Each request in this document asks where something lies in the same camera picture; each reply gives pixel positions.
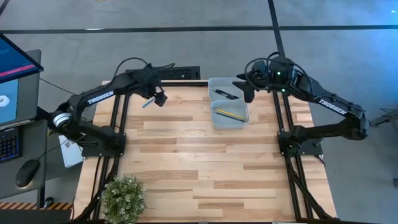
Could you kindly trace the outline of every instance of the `plastic container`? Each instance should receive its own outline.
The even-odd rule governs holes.
[[[239,97],[239,99],[243,99],[243,91],[232,84],[232,82],[235,81],[243,82],[243,80],[238,78],[210,78],[208,81],[210,101],[228,100],[227,97],[215,93],[213,89],[223,90],[229,94]]]
[[[215,100],[210,104],[211,121],[215,129],[243,128],[249,122],[248,106],[243,100]],[[215,109],[221,109],[244,117],[245,122],[216,114]]]

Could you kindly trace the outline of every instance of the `floor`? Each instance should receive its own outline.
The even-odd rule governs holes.
[[[266,0],[4,2],[8,5],[0,16],[0,31],[9,31],[7,36],[23,50],[41,49],[45,68],[42,78],[77,93],[110,79],[116,65],[127,57],[142,57],[154,65],[199,65],[202,79],[207,79],[242,73],[248,61],[278,49],[274,31],[266,30],[272,26]],[[380,108],[396,108],[398,27],[379,25],[398,25],[397,1],[273,2],[289,58],[327,90],[361,105],[369,119],[380,116]],[[173,26],[263,28],[211,32],[127,29]],[[79,31],[99,28],[115,30],[95,34]],[[51,31],[54,29],[61,30],[55,33]],[[131,62],[121,69],[140,67],[139,62]],[[54,110],[69,97],[46,83],[40,84],[39,95],[39,104],[46,110]],[[315,125],[341,119],[320,106],[310,107]],[[88,118],[93,109],[88,111]],[[398,177],[397,143],[389,125],[372,128],[364,141],[331,138],[322,142],[330,188],[341,219],[377,223],[394,223],[398,219],[398,190],[392,183]],[[48,181],[47,195],[71,201],[78,176],[73,171]],[[6,200],[34,201],[35,194]]]

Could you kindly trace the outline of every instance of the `clear plastic bin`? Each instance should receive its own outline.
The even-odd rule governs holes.
[[[249,122],[248,106],[243,100],[215,100],[210,104],[211,121],[215,129],[243,128]],[[216,114],[215,109],[221,109],[244,117],[244,122]]]

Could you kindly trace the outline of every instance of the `black power strip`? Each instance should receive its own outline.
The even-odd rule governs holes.
[[[130,70],[126,72],[138,72],[139,69]],[[200,67],[172,67],[172,68],[160,68],[160,79],[161,80],[200,80]]]

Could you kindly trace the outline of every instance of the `computer mouse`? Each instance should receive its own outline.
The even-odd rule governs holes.
[[[15,184],[18,187],[25,187],[28,185],[35,176],[39,165],[40,163],[36,159],[26,161],[17,173]]]

